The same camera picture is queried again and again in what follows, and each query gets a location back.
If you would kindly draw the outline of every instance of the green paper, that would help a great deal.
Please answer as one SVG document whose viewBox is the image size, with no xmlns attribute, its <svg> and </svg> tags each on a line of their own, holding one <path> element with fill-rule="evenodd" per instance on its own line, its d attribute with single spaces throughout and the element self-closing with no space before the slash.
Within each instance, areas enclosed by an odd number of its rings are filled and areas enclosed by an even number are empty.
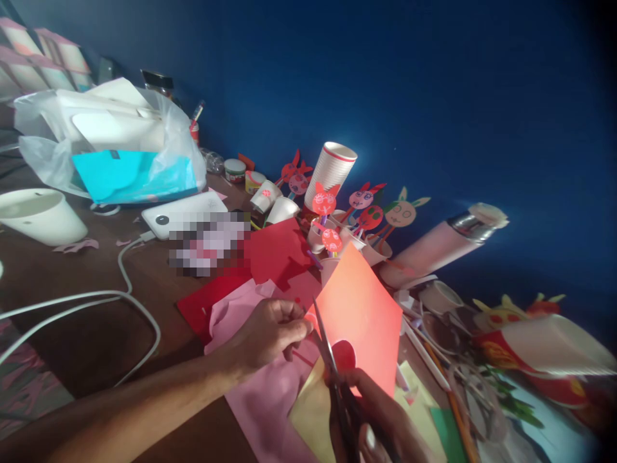
<svg viewBox="0 0 617 463">
<path fill-rule="evenodd" d="M 448 463 L 467 463 L 467 455 L 452 410 L 449 408 L 432 408 L 431 415 L 433 415 L 435 427 L 448 457 Z"/>
</svg>

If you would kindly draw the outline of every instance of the thermos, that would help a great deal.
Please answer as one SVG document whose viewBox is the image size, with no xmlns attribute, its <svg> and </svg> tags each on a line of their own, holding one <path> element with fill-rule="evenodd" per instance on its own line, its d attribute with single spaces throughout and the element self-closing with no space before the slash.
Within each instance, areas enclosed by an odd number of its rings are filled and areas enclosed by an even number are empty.
<svg viewBox="0 0 617 463">
<path fill-rule="evenodd" d="M 426 233 L 393 260 L 415 270 L 411 277 L 395 266 L 381 267 L 381 277 L 387 285 L 401 288 L 422 278 L 453 260 L 486 243 L 497 230 L 508 224 L 508 216 L 499 208 L 476 203 L 466 212 L 455 215 Z"/>
</svg>

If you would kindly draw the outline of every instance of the blue wall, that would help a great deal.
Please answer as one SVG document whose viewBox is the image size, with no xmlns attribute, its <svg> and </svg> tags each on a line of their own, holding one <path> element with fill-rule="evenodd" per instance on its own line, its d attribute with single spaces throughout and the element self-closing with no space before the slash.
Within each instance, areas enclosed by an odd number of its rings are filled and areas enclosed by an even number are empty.
<svg viewBox="0 0 617 463">
<path fill-rule="evenodd" d="M 440 272 L 465 298 L 526 306 L 567 293 L 567 316 L 610 341 L 617 251 L 613 95 L 583 12 L 548 0 L 20 0 L 31 27 L 168 73 L 202 141 L 278 177 L 296 148 L 359 154 L 365 181 L 433 199 L 402 249 L 476 201 L 511 224 Z"/>
</svg>

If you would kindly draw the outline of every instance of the charging cable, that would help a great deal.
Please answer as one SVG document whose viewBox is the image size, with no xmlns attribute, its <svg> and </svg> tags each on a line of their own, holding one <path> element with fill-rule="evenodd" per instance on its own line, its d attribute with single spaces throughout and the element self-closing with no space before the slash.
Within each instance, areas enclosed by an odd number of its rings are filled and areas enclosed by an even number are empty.
<svg viewBox="0 0 617 463">
<path fill-rule="evenodd" d="M 127 271 L 124 268 L 124 264 L 122 263 L 122 258 L 124 257 L 124 254 L 129 249 L 131 249 L 132 247 L 134 247 L 135 245 L 137 245 L 139 243 L 148 242 L 148 241 L 150 241 L 153 238 L 154 238 L 154 233 L 152 233 L 151 231 L 148 231 L 146 233 L 142 233 L 139 238 L 137 238 L 135 241 L 131 242 L 128 246 L 125 246 L 120 251 L 120 254 L 118 254 L 118 267 L 120 267 L 120 273 L 122 274 L 122 277 L 124 278 L 124 281 L 126 281 L 126 283 L 127 283 L 127 288 L 128 289 L 127 289 L 126 292 L 114 291 L 114 290 L 91 291 L 90 293 L 82 293 L 82 294 L 73 295 L 73 296 L 66 296 L 66 297 L 62 297 L 62 298 L 58 298 L 58 299 L 54 299 L 54 300 L 50 300 L 50 301 L 46 301 L 46 302 L 40 302 L 38 304 L 29 305 L 28 307 L 22 307 L 21 309 L 16 309 L 16 310 L 13 310 L 13 311 L 10 311 L 10 312 L 0 313 L 0 320 L 2 320 L 3 318 L 8 318 L 8 317 L 11 317 L 11 316 L 14 316 L 14 315 L 18 315 L 18 314 L 29 312 L 29 311 L 36 310 L 36 309 L 42 309 L 43 307 L 49 307 L 50 305 L 61 304 L 62 302 L 67 302 L 67 301 L 71 301 L 71 300 L 84 299 L 84 298 L 90 298 L 90 297 L 96 297 L 96 296 L 114 296 L 112 298 L 107 298 L 107 299 L 103 299 L 103 300 L 95 300 L 95 301 L 92 301 L 92 302 L 87 302 L 86 304 L 78 305 L 76 307 L 73 307 L 72 309 L 68 309 L 68 310 L 66 310 L 64 312 L 60 312 L 60 313 L 58 313 L 56 315 L 53 315 L 53 316 L 43 320 L 42 322 L 38 323 L 37 325 L 33 326 L 25 334 L 23 334 L 17 341 L 15 341 L 6 351 L 3 352 L 3 354 L 0 356 L 0 365 L 2 365 L 6 361 L 6 359 L 8 359 L 9 356 L 13 352 L 15 352 L 15 350 L 17 350 L 17 348 L 19 346 L 21 346 L 24 342 L 26 342 L 26 340 L 30 336 L 35 334 L 38 330 L 40 330 L 44 326 L 47 326 L 50 323 L 52 323 L 52 322 L 54 322 L 56 320 L 59 320 L 62 317 L 65 317 L 67 315 L 73 314 L 73 313 L 75 313 L 77 311 L 80 311 L 82 309 L 85 309 L 87 307 L 92 307 L 92 306 L 98 305 L 98 304 L 104 304 L 106 302 L 117 301 L 119 299 L 126 299 L 129 302 L 131 302 L 133 305 L 135 305 L 135 307 L 137 307 L 139 309 L 139 311 L 141 313 L 143 313 L 143 315 L 146 317 L 146 319 L 152 324 L 152 327 L 154 328 L 155 339 L 154 339 L 154 344 L 152 345 L 150 350 L 146 353 L 146 355 L 139 361 L 139 363 L 137 365 L 135 365 L 131 369 L 130 372 L 128 372 L 126 375 L 124 375 L 124 377 L 121 380 L 119 380 L 115 384 L 114 387 L 120 386 L 122 383 L 124 383 L 124 381 L 126 381 L 131 375 L 133 375 L 133 373 L 135 373 L 135 371 L 137 371 L 144 363 L 146 363 L 146 361 L 152 356 L 152 354 L 154 353 L 154 351 L 158 347 L 159 342 L 161 341 L 161 329 L 159 328 L 159 325 L 156 323 L 154 317 L 141 304 L 141 302 L 139 302 L 137 299 L 135 299 L 133 296 L 130 295 L 131 292 L 133 291 L 133 285 L 131 284 L 129 276 L 127 274 Z"/>
</svg>

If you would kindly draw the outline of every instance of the scissors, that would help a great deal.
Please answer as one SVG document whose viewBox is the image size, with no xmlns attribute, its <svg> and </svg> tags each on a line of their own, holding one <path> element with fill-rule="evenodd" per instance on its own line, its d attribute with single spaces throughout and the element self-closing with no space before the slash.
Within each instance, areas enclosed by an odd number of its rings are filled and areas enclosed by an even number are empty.
<svg viewBox="0 0 617 463">
<path fill-rule="evenodd" d="M 386 434 L 384 429 L 362 409 L 362 406 L 353 395 L 352 390 L 341 380 L 339 371 L 336 368 L 336 362 L 334 361 L 334 354 L 332 353 L 332 346 L 328 341 L 326 335 L 326 329 L 321 319 L 321 313 L 319 313 L 319 307 L 317 301 L 313 298 L 313 304 L 315 305 L 315 314 L 317 315 L 317 324 L 319 325 L 319 331 L 321 337 L 317 334 L 317 331 L 312 332 L 313 340 L 319 348 L 319 353 L 323 357 L 323 361 L 326 368 L 330 371 L 330 400 L 332 406 L 336 410 L 336 414 L 339 419 L 339 425 L 341 427 L 341 436 L 343 438 L 343 446 L 347 455 L 347 461 L 349 463 L 360 462 L 360 448 L 358 445 L 358 438 L 360 435 L 360 427 L 364 423 L 368 423 L 379 442 L 384 446 L 386 452 L 392 463 L 400 463 L 400 457 L 396 451 L 394 443 Z"/>
</svg>

